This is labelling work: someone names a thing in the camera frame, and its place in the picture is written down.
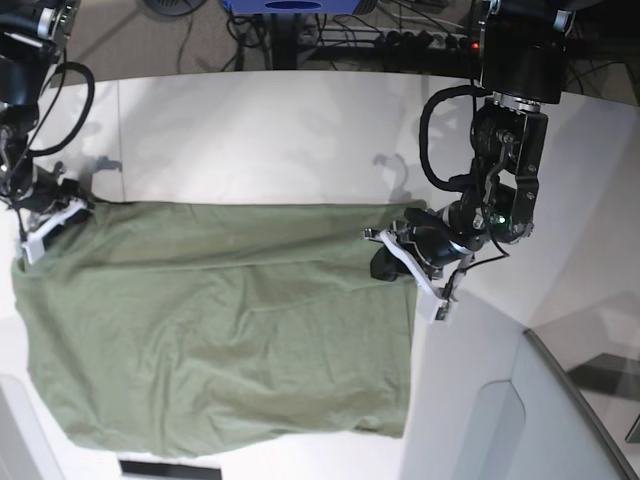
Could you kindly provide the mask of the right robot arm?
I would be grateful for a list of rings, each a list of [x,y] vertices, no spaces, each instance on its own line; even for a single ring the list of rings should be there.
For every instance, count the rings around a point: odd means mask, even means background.
[[[61,152],[78,135],[95,98],[95,77],[84,65],[66,59],[78,1],[3,1],[1,3],[1,201],[15,210],[48,214],[66,208],[85,192],[73,180],[60,181],[63,165],[47,171],[39,157]],[[47,114],[38,102],[50,81],[75,72],[86,80],[81,114],[67,136],[42,150],[32,148]]]

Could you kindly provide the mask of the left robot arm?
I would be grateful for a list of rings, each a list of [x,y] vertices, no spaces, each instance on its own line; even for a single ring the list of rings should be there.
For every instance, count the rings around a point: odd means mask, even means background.
[[[530,235],[548,118],[561,99],[565,40],[577,6],[569,1],[490,1],[480,22],[480,78],[433,94],[419,123],[419,159],[436,189],[459,194],[438,210],[408,208],[390,232],[428,279],[452,263],[459,278],[487,243],[497,248]],[[470,170],[439,178],[429,158],[430,120],[447,100],[482,99],[470,127]]]

